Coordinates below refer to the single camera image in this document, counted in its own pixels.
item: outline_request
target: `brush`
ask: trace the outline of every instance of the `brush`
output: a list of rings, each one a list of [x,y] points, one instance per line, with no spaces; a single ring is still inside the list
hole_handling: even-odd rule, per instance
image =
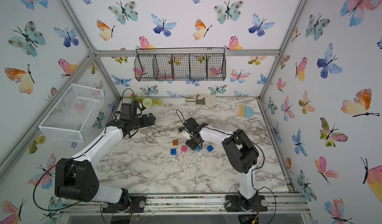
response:
[[[239,107],[239,116],[244,118],[250,118],[253,115],[261,115],[260,112],[254,112],[249,106],[240,106]]]

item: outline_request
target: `wall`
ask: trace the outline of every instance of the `wall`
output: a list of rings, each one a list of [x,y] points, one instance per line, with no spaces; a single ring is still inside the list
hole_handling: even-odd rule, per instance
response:
[[[325,210],[325,207],[334,205],[333,200],[342,199],[343,206],[341,202],[337,202],[337,207],[342,212],[341,218],[352,218],[349,220],[352,223],[377,223],[380,222],[379,211],[382,207],[380,158],[382,148],[379,140],[381,118],[374,115],[354,116],[366,112],[381,112],[378,104],[382,102],[382,93],[378,84],[382,71],[379,66],[382,50],[377,46],[377,42],[382,36],[380,26],[382,0],[364,0],[365,3],[360,4],[357,13],[360,13],[363,7],[366,9],[363,9],[364,19],[358,25],[353,23],[351,15],[341,17],[340,11],[346,1],[309,1],[298,23],[298,29],[302,34],[289,43],[286,54],[290,56],[290,59],[283,69],[280,69],[280,65],[276,68],[272,84],[264,96],[264,103],[267,106],[271,97],[278,108],[273,115],[270,109],[267,111],[273,127],[277,123],[279,125],[282,142],[278,142],[284,157],[291,160],[291,171],[294,173],[292,176],[298,191],[309,191],[310,188],[315,193],[317,200],[308,201],[314,219],[317,219],[319,223],[332,223],[333,217],[340,216],[336,214],[335,207],[329,210],[332,215]],[[353,2],[353,6],[349,6],[350,9],[358,1],[353,0]],[[323,28],[322,36],[314,40],[313,36],[305,37],[304,30],[308,26],[309,16],[313,14],[317,17],[318,13],[322,14],[321,19],[329,19],[330,23]],[[332,43],[333,53],[324,54],[330,43]],[[334,55],[336,60],[333,63],[342,70],[335,69],[334,65],[329,64],[332,73],[329,72],[327,78],[322,78],[323,69],[318,67],[318,60],[327,56],[329,60],[323,61],[325,65]],[[299,77],[295,78],[294,63],[299,65],[304,57],[308,61],[304,80],[300,81]],[[282,88],[283,92],[278,90],[276,85],[279,78],[282,82],[286,82],[286,86]],[[370,98],[368,91],[364,91],[364,95],[356,95],[364,89],[372,91],[370,106],[367,102]],[[314,112],[303,114],[299,100],[303,100],[304,91],[307,91],[310,101],[308,104],[314,107]],[[295,117],[285,121],[282,104],[287,97],[289,105],[293,105],[290,110]],[[323,129],[320,120],[322,117],[326,119],[330,129],[335,124],[334,129],[338,130],[334,132],[344,134],[331,135],[337,140],[334,141],[335,147],[325,145],[325,140],[320,139],[322,133],[320,129]],[[292,136],[297,135],[299,130],[306,156],[300,150],[298,155],[295,152],[295,144],[299,142],[294,142]],[[326,182],[316,167],[315,161],[319,163],[320,157],[326,158],[326,172],[323,171],[331,185]],[[366,181],[364,181],[365,166],[361,158],[367,159],[369,172]],[[303,171],[306,177],[305,183],[309,183],[309,188],[302,189],[303,187],[298,185],[300,170]]]

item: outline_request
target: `black cable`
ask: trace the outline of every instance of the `black cable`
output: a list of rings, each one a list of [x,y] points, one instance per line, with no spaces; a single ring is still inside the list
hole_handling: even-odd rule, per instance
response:
[[[83,154],[80,155],[80,156],[78,156],[78,157],[75,157],[75,158],[71,158],[71,159],[69,159],[69,160],[62,161],[62,162],[57,163],[57,164],[62,164],[62,163],[65,163],[65,162],[69,162],[69,161],[74,160],[74,159],[77,159],[77,158],[79,158],[79,157],[81,157],[81,156],[83,156]],[[44,173],[44,174],[41,176],[41,178],[37,181],[36,186],[35,186],[34,189],[33,189],[33,202],[34,202],[34,204],[36,205],[36,207],[38,207],[38,208],[40,208],[41,210],[44,210],[44,211],[60,211],[60,210],[62,210],[62,209],[69,208],[69,207],[74,206],[75,204],[78,204],[78,203],[81,202],[81,201],[79,201],[79,202],[76,202],[76,203],[74,203],[74,204],[72,204],[72,205],[69,205],[69,206],[66,206],[66,207],[64,207],[64,208],[60,208],[60,209],[45,209],[45,208],[40,207],[40,206],[37,204],[36,199],[34,198],[34,194],[35,194],[35,192],[36,192],[37,184],[39,184],[39,183],[41,182],[41,179],[45,176],[45,174],[47,174],[47,173],[49,172],[49,170],[51,170],[52,168],[54,168],[57,164],[53,165],[50,169],[48,169],[48,170],[45,171],[45,173]]]

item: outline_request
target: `teal butterfly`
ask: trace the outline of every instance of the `teal butterfly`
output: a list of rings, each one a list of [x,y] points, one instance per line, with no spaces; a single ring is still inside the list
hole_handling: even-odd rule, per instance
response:
[[[33,21],[29,21],[24,29],[25,34],[20,30],[15,32],[21,34],[24,37],[14,36],[8,40],[8,44],[14,46],[15,48],[21,48],[21,51],[26,55],[32,55],[33,57],[37,56],[37,51],[34,47],[38,45],[45,45],[45,38],[42,36],[41,32],[36,31],[36,24]]]

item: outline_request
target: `orange butterfly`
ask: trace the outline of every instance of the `orange butterfly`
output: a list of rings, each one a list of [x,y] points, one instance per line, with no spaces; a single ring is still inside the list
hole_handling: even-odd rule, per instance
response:
[[[308,93],[305,90],[305,92],[303,94],[303,99],[299,100],[299,102],[298,102],[298,104],[301,107],[303,107],[303,114],[306,114],[307,111],[308,112],[314,112],[315,111],[315,109],[311,105],[308,104],[309,102],[310,101],[308,100]]]
[[[196,22],[195,22],[195,28],[196,30],[198,30],[197,32],[195,32],[193,34],[193,36],[195,37],[195,40],[199,40],[201,38],[204,38],[204,36],[206,35],[206,33],[208,32],[208,30],[212,27],[212,25],[210,25],[208,28],[203,24],[203,22],[198,19]]]
[[[115,26],[113,26],[113,28],[110,29],[109,26],[107,26],[106,24],[104,24],[102,21],[100,21],[98,19],[97,20],[97,27],[99,28],[99,30],[102,31],[102,33],[99,36],[101,38],[103,38],[103,40],[107,41],[113,37],[113,31],[114,31]]]
[[[27,94],[31,94],[33,91],[33,84],[34,80],[31,75],[31,71],[29,70],[29,64],[27,64],[28,67],[28,74],[26,71],[14,69],[14,68],[4,68],[5,74],[9,79],[12,81],[15,81],[16,83],[20,83],[20,92],[25,92]]]
[[[346,114],[354,114],[356,116],[362,115],[374,115],[379,116],[379,113],[369,113],[367,110],[370,108],[371,102],[371,89],[364,89],[359,91],[356,94],[356,97],[353,98],[354,102],[351,101],[343,101],[343,105],[341,110]]]

